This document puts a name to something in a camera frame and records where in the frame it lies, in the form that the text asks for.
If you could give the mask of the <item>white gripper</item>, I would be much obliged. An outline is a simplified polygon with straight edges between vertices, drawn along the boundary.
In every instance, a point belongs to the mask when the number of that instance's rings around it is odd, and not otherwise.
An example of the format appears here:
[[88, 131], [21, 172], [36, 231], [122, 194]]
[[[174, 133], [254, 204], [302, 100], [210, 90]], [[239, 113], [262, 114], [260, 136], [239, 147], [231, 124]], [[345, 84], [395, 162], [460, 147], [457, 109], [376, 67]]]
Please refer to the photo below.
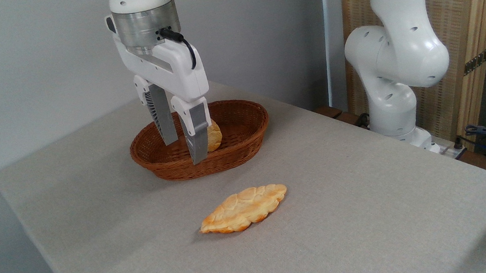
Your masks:
[[193, 164], [207, 158], [208, 134], [211, 125], [207, 101], [209, 83], [196, 48], [192, 68], [191, 53], [184, 44], [172, 40], [156, 45], [150, 55], [136, 55], [127, 50], [117, 35], [113, 40], [125, 66], [135, 74], [137, 94], [146, 105], [155, 127], [167, 146], [178, 140], [176, 127], [166, 98], [175, 95], [171, 106], [178, 113]]

